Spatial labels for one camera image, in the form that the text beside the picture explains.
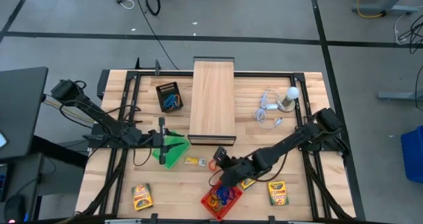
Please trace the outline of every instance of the yellow crayon box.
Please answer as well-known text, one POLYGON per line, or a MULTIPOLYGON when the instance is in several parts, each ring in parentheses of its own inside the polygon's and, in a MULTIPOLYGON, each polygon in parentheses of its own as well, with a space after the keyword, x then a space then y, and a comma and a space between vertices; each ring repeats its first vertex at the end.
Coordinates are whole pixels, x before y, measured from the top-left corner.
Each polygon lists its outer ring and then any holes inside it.
POLYGON ((185 158, 186 165, 198 165, 198 166, 205 166, 206 159, 205 158, 197 158, 197 157, 186 157, 185 158))
POLYGON ((271 205, 287 205, 289 204, 288 194, 286 192, 285 182, 269 182, 267 183, 270 195, 271 205))
POLYGON ((256 181, 252 180, 251 178, 246 178, 243 181, 240 182, 241 187, 243 187, 244 190, 247 190, 247 188, 250 188, 256 181))
POLYGON ((136 211, 145 209, 147 207, 153 207, 150 185, 142 184, 133 187, 132 196, 134 197, 134 208, 136 211))

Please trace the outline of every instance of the yellow cable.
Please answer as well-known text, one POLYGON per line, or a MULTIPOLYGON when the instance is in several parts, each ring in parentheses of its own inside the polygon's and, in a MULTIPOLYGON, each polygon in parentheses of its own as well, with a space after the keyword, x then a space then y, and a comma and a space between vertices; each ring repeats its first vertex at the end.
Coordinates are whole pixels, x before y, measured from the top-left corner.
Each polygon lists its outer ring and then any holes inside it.
POLYGON ((357 0, 357 13, 362 17, 362 18, 365 18, 365 19, 374 19, 374 18, 377 18, 377 17, 381 17, 381 16, 383 16, 383 14, 378 14, 378 15, 373 15, 373 16, 366 16, 366 15, 362 15, 362 13, 360 12, 360 0, 357 0))
POLYGON ((360 12, 360 0, 357 0, 357 13, 361 16, 361 17, 363 17, 363 18, 365 18, 365 19, 374 19, 374 18, 377 18, 377 17, 382 17, 383 16, 383 14, 378 14, 378 15, 373 15, 373 16, 366 16, 366 15, 362 15, 362 13, 360 12))
MULTIPOLYGON (((59 109, 59 108, 60 108, 60 105, 58 105, 58 104, 56 104, 56 103, 54 103, 54 102, 52 102, 52 101, 45 100, 45 103, 46 103, 46 104, 49 104, 49 105, 52 105, 52 106, 54 106, 54 107, 55 107, 55 108, 57 108, 57 109, 59 109)), ((67 109, 67 108, 62 108, 62 109, 63 109, 63 112, 64 112, 64 113, 66 113, 67 115, 72 114, 73 116, 75 116, 75 117, 77 117, 77 118, 81 119, 81 120, 82 120, 82 121, 84 121, 84 122, 94 123, 94 120, 91 120, 91 119, 89 119, 89 118, 84 118, 84 117, 81 117, 80 115, 78 115, 78 114, 76 114, 76 113, 74 113, 74 112, 70 111, 70 110, 69 110, 69 109, 67 109)))

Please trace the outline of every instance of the blue object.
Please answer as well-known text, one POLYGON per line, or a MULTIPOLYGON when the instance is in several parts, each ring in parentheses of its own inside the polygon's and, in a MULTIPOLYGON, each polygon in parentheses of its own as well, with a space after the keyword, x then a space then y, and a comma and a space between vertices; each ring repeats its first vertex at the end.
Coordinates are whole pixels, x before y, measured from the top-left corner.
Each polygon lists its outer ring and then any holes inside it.
POLYGON ((170 110, 173 108, 179 107, 179 99, 175 94, 171 94, 166 100, 165 104, 163 105, 166 110, 170 110))
POLYGON ((423 182, 423 126, 401 136, 405 174, 415 182, 423 182))
POLYGON ((233 198, 235 197, 235 193, 232 188, 220 186, 216 190, 216 196, 222 205, 226 205, 227 200, 233 200, 233 198))

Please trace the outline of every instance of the green plastic toy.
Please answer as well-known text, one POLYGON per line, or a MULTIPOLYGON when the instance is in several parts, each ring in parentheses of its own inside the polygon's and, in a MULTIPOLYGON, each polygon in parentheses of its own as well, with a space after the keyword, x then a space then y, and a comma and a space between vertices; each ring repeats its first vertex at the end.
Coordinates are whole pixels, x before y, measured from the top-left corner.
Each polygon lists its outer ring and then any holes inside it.
MULTIPOLYGON (((176 164, 176 162, 178 162, 181 156, 189 148, 190 143, 183 137, 174 137, 174 136, 165 137, 165 145, 172 145, 172 144, 181 143, 181 142, 183 142, 184 144, 178 145, 177 147, 172 148, 168 153, 165 154, 166 156, 165 167, 167 169, 171 169, 176 164)), ((153 156, 154 158, 159 160, 160 149, 154 149, 153 156)))

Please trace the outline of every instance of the gray floor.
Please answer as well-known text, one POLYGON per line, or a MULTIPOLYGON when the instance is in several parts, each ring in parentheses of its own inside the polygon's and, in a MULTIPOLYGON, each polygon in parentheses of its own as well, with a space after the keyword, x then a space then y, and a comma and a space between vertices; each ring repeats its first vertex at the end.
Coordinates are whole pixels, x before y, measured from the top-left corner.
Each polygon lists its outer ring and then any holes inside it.
MULTIPOLYGON (((0 0, 0 28, 18 1, 0 0)), ((310 0, 161 1, 163 8, 157 18, 147 14, 160 35, 319 39, 310 0)), ((393 23, 397 16, 362 19, 350 10, 354 2, 318 0, 327 40, 394 42, 393 23)), ((423 0, 406 3, 423 5, 423 0)), ((405 17, 399 30, 406 30, 420 14, 405 17)), ((125 10, 113 0, 27 0, 9 32, 151 35, 138 8, 125 10)), ((188 41, 163 41, 163 45, 181 69, 192 69, 194 56, 230 56, 235 57, 237 70, 323 72, 330 91, 320 46, 188 41)), ((420 223, 423 184, 408 181, 404 175, 400 136, 421 125, 423 114, 413 104, 379 101, 375 94, 414 89, 423 51, 411 56, 407 49, 398 48, 329 50, 366 219, 420 223)), ((152 66, 158 59, 164 68, 171 69, 153 40, 7 36, 0 43, 0 70, 47 66, 50 70, 47 93, 59 79, 80 79, 88 83, 86 93, 96 103, 100 102, 95 91, 101 69, 131 68, 137 57, 141 58, 141 66, 152 66)), ((89 130, 64 120, 57 110, 42 106, 37 135, 62 143, 78 140, 84 133, 89 130)), ((74 150, 84 151, 86 145, 75 146, 74 150)), ((75 167, 58 164, 58 171, 43 180, 41 193, 60 194, 48 195, 43 200, 41 218, 72 214, 82 173, 75 167)))

